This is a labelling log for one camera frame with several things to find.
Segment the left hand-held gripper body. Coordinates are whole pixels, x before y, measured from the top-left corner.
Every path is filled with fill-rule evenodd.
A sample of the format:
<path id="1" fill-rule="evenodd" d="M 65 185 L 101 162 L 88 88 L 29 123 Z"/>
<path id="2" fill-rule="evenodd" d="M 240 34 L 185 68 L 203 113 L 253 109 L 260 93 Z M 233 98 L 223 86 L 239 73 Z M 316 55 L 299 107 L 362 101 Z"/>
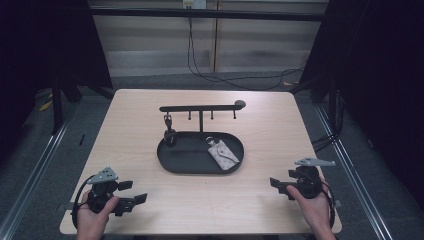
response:
<path id="1" fill-rule="evenodd" d="M 91 190 L 86 203 L 91 211 L 99 213 L 104 209 L 118 188 L 117 179 L 118 175 L 110 167 L 105 167 L 88 180 Z"/>

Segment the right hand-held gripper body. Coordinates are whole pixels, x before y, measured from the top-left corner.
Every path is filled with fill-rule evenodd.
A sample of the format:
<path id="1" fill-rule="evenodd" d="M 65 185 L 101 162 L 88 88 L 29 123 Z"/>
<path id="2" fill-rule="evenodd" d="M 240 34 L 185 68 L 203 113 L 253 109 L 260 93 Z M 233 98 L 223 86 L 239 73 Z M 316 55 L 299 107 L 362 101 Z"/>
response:
<path id="1" fill-rule="evenodd" d="M 334 161 L 306 157 L 296 160 L 296 169 L 301 172 L 301 178 L 296 179 L 294 187 L 307 199 L 313 199 L 322 192 L 322 181 L 317 167 L 333 167 Z"/>

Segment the white patterned key pouch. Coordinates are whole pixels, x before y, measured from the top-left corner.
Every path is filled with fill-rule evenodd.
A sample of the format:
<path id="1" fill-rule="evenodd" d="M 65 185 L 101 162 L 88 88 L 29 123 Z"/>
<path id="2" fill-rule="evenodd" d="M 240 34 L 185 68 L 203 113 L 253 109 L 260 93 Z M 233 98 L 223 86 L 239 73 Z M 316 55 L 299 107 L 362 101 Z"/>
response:
<path id="1" fill-rule="evenodd" d="M 216 142 L 213 137 L 207 137 L 206 142 L 209 145 L 209 154 L 222 170 L 229 170 L 240 162 L 224 141 Z"/>

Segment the grey car key with strap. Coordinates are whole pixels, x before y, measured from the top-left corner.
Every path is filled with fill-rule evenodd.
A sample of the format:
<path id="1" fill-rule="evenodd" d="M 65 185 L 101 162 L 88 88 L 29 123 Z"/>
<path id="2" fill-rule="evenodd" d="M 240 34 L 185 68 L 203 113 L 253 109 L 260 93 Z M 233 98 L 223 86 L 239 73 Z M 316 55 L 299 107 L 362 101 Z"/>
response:
<path id="1" fill-rule="evenodd" d="M 177 132 L 172 128 L 172 116 L 169 114 L 165 115 L 164 123 L 167 129 L 164 132 L 163 140 L 167 146 L 173 147 L 177 142 Z"/>

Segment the black key rack with tray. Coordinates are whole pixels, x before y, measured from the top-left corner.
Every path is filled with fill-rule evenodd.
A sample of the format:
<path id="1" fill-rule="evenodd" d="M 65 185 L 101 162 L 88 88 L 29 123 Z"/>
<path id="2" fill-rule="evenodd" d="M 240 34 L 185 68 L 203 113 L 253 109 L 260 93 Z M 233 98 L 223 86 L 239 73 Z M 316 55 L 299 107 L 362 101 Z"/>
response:
<path id="1" fill-rule="evenodd" d="M 187 112 L 188 119 L 191 120 L 192 114 L 196 113 L 199 122 L 197 131 L 176 131 L 173 128 L 172 118 L 172 128 L 177 132 L 177 142 L 175 146 L 169 147 L 162 138 L 157 146 L 157 157 L 161 166 L 168 172 L 185 175 L 226 175 L 235 172 L 244 160 L 245 152 L 242 142 L 227 132 L 205 131 L 204 114 L 209 113 L 210 119 L 214 120 L 215 112 L 227 111 L 236 118 L 236 112 L 245 106 L 246 103 L 243 100 L 236 100 L 228 105 L 161 106 L 159 111 L 163 112 L 164 116 Z M 229 170 L 222 170 L 208 152 L 207 137 L 213 137 L 216 142 L 224 141 L 240 162 Z"/>

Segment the person's right hand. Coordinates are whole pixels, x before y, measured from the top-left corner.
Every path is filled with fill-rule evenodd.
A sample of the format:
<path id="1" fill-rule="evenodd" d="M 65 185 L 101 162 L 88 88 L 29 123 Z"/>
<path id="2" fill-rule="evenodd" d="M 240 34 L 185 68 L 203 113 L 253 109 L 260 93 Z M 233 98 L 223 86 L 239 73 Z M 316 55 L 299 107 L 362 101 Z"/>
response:
<path id="1" fill-rule="evenodd" d="M 301 193 L 294 187 L 288 186 L 287 190 L 294 197 L 294 200 L 299 204 L 303 217 L 309 225 L 311 232 L 313 229 L 330 227 L 330 210 L 328 199 L 325 194 L 328 192 L 327 182 L 323 182 L 322 188 L 324 193 L 320 193 L 313 199 L 304 198 Z"/>

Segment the person's left hand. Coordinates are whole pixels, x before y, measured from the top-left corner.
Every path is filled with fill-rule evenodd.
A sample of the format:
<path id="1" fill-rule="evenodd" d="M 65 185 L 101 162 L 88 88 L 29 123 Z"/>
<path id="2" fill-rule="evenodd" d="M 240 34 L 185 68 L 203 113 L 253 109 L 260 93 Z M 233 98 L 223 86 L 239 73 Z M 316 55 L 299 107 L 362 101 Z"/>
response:
<path id="1" fill-rule="evenodd" d="M 77 212 L 77 233 L 94 232 L 104 234 L 109 221 L 109 215 L 114 210 L 118 201 L 119 198 L 117 196 L 112 197 L 100 213 L 94 213 L 86 205 L 81 206 Z"/>

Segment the black metal stand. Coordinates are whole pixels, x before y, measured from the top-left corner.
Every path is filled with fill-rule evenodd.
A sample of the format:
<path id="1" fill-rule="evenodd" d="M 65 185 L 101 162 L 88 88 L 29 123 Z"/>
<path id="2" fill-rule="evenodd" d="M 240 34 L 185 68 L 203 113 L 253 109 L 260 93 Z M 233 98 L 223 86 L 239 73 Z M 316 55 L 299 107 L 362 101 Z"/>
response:
<path id="1" fill-rule="evenodd" d="M 52 134 L 55 135 L 64 124 L 62 96 L 65 96 L 71 103 L 79 102 L 82 95 L 77 84 L 67 77 L 61 77 L 54 73 L 52 77 L 52 103 L 54 124 Z"/>

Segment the dark curtain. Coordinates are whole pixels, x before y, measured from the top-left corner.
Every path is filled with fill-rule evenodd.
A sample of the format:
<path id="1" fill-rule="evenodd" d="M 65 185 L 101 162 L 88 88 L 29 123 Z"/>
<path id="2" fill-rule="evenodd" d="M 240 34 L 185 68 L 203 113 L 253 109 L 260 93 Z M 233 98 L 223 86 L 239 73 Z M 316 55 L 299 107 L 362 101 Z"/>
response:
<path id="1" fill-rule="evenodd" d="M 424 0 L 329 0 L 300 82 L 340 91 L 424 208 Z"/>
<path id="2" fill-rule="evenodd" d="M 41 89 L 112 86 L 88 0 L 0 0 L 0 164 Z"/>

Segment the black horizontal bar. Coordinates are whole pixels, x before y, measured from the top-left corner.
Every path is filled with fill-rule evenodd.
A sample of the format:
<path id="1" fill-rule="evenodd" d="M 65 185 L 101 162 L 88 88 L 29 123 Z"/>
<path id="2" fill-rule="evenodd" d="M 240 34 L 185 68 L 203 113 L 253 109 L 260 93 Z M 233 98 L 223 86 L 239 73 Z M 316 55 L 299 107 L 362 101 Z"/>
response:
<path id="1" fill-rule="evenodd" d="M 189 10 L 189 9 L 148 9 L 148 8 L 107 8 L 92 7 L 92 15 L 104 16 L 140 16 L 140 17 L 184 17 L 212 19 L 248 19 L 248 20 L 280 20 L 321 22 L 324 14 L 230 11 L 230 10 Z"/>

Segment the metal floor rail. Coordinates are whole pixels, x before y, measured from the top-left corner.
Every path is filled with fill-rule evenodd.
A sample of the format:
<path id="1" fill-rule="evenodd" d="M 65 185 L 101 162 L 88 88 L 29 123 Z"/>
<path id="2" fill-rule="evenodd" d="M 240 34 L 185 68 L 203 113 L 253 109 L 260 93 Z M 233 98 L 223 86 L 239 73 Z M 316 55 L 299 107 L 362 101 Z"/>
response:
<path id="1" fill-rule="evenodd" d="M 58 126 L 54 127 L 54 131 L 50 135 L 49 141 L 38 158 L 37 164 L 33 171 L 28 175 L 27 181 L 23 189 L 20 191 L 16 202 L 10 207 L 4 221 L 0 225 L 0 240 L 12 240 L 20 221 L 35 194 L 36 188 L 50 165 L 56 149 L 60 145 L 63 136 L 67 131 L 69 121 L 72 119 L 77 108 L 77 103 L 71 103 L 67 115 L 61 120 L 61 123 Z"/>
<path id="2" fill-rule="evenodd" d="M 349 154 L 347 153 L 345 146 L 341 140 L 335 137 L 335 133 L 330 127 L 329 116 L 324 107 L 318 104 L 315 105 L 314 108 L 326 134 L 330 137 L 333 149 L 336 152 L 340 164 L 343 167 L 377 238 L 379 240 L 394 240 L 385 220 L 372 200 Z"/>

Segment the white wall socket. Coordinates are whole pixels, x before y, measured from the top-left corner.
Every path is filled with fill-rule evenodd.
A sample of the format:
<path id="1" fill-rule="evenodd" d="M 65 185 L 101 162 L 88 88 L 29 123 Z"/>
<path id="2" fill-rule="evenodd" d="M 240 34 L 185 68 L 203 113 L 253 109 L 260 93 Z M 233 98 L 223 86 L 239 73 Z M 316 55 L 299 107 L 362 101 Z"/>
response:
<path id="1" fill-rule="evenodd" d="M 205 10 L 207 8 L 206 0 L 182 0 L 184 9 Z"/>

